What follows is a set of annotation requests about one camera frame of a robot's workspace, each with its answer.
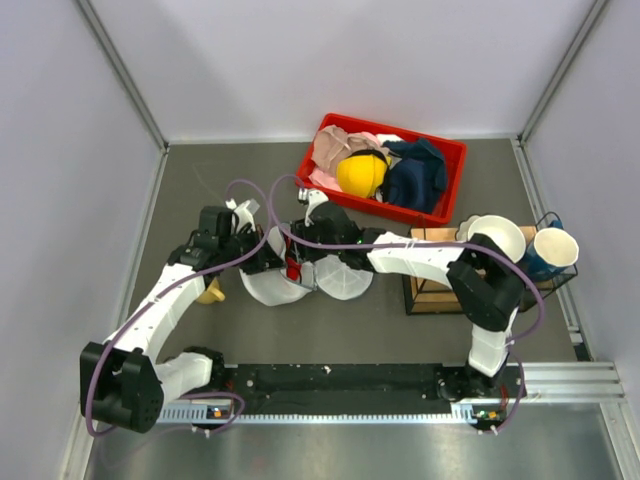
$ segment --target yellow cap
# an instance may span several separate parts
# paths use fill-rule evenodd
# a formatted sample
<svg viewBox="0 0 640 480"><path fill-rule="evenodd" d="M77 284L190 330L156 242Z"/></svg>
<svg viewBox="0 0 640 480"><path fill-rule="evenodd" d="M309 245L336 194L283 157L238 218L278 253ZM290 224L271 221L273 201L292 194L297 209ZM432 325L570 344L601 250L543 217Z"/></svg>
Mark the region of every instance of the yellow cap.
<svg viewBox="0 0 640 480"><path fill-rule="evenodd" d="M338 164L336 179L343 192L356 197L373 197L382 185L390 159L379 152L358 154Z"/></svg>

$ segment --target navy blue cloth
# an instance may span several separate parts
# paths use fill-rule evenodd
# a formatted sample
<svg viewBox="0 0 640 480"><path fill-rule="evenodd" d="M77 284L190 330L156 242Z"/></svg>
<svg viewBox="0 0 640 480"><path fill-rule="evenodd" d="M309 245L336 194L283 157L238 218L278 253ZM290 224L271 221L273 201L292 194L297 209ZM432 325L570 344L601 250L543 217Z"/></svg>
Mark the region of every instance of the navy blue cloth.
<svg viewBox="0 0 640 480"><path fill-rule="evenodd" d="M447 190L444 155L426 138L417 142L384 142L402 160L387 172L384 200L392 205L431 213Z"/></svg>

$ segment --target metal corner post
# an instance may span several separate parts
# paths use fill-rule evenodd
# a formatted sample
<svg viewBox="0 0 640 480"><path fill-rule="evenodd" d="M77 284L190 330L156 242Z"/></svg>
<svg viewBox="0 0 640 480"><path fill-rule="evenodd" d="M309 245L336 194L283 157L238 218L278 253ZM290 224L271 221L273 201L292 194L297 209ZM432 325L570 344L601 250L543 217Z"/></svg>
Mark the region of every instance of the metal corner post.
<svg viewBox="0 0 640 480"><path fill-rule="evenodd" d="M575 37L571 41L571 44L565 52L564 57L562 57L560 64L549 80L549 83L547 84L544 92L542 93L542 96L533 109L533 112L527 119L524 130L518 137L522 145L525 145L531 138L531 135L535 131L540 119L542 118L542 115L551 103L551 100L560 88L560 85L562 85L563 80L571 69L571 66L573 65L573 62L577 58L578 54L582 50L586 40L589 38L589 35L597 25L598 21L602 18L602 14L604 13L607 5L609 5L609 2L610 0L595 0L593 2L593 5L591 5L587 16L580 25L580 28L578 29Z"/></svg>
<svg viewBox="0 0 640 480"><path fill-rule="evenodd" d="M115 74L118 82L127 94L127 97L131 101L131 104L140 117L140 120L144 124L145 128L149 131L149 134L158 145L158 148L162 152L165 152L169 146L169 143L164 138L164 135L162 135L160 127L158 127L158 124L153 118L149 107L145 103L140 90L138 90L138 87L133 81L133 78L129 73L127 66L125 65L122 57L113 44L106 28L104 27L102 21L100 20L100 17L98 16L98 13L91 4L91 0L73 0L73 3L76 4L89 29L93 33L93 36L98 42L100 49L103 51L109 65L113 70L113 73Z"/></svg>

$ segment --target blue and white cup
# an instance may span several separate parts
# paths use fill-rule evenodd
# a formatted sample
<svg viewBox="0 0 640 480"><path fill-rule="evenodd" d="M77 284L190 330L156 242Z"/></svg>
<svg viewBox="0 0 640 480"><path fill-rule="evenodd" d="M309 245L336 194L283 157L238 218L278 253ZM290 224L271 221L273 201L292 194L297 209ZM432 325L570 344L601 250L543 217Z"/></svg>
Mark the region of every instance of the blue and white cup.
<svg viewBox="0 0 640 480"><path fill-rule="evenodd" d="M543 228L527 247L524 271L535 282L551 280L575 264L579 253L578 242L562 228Z"/></svg>

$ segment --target red bin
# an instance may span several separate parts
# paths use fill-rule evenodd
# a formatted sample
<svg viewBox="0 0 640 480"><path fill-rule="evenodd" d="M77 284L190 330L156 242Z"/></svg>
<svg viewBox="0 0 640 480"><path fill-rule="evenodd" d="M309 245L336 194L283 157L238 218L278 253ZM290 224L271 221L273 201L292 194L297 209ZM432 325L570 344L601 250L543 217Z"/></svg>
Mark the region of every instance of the red bin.
<svg viewBox="0 0 640 480"><path fill-rule="evenodd" d="M315 167L315 163L311 160L313 144L309 147L309 150L297 171L297 175L302 179L307 188L322 190L327 194L331 201L338 205L370 213L371 215L385 217L390 220L395 220L396 222L408 223L410 225L440 227L451 221L453 207L456 203L458 186L460 185L460 179L462 178L464 157L467 154L467 146L464 143L445 140L444 138L439 137L432 137L431 135L426 135L424 133L403 130L401 128L368 122L366 120L360 120L353 117L346 117L344 115L338 115L337 113L327 114L322 120L318 130L322 130L328 125L337 125L347 133L370 132L374 135L379 133L395 134L408 142L415 142L420 137L426 138L444 155L448 174L447 190L440 197L440 201L433 212L427 214L416 210L410 210L408 208L381 203L368 198L360 198L347 193L336 192L335 190L314 185L309 181L309 175Z"/></svg>

